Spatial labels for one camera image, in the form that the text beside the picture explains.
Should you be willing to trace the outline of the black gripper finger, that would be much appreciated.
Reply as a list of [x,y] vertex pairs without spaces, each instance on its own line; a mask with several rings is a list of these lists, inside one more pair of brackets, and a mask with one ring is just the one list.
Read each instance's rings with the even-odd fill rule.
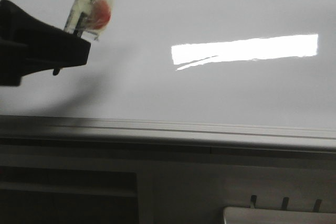
[[1,0],[1,85],[17,87],[22,77],[52,69],[83,66],[90,42],[30,16]]

